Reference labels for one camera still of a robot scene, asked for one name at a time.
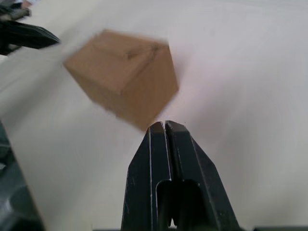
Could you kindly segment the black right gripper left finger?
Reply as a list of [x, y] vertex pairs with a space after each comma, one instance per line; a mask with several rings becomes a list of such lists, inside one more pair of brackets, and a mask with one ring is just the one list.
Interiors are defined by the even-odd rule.
[[152, 124], [127, 172], [121, 230], [159, 231], [158, 187], [171, 181], [166, 132], [162, 122]]

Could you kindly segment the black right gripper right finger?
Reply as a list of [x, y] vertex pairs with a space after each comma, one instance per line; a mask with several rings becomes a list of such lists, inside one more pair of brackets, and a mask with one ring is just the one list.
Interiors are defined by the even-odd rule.
[[240, 225], [219, 173], [184, 125], [165, 123], [175, 183], [180, 231], [239, 231]]

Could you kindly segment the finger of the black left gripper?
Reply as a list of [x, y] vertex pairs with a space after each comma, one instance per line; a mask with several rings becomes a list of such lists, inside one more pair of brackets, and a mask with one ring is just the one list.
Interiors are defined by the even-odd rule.
[[16, 21], [1, 21], [0, 32], [6, 35], [44, 35], [53, 36], [53, 33], [40, 27]]
[[28, 47], [39, 50], [59, 43], [60, 40], [55, 36], [18, 36], [1, 34], [0, 54], [7, 56], [20, 47]]

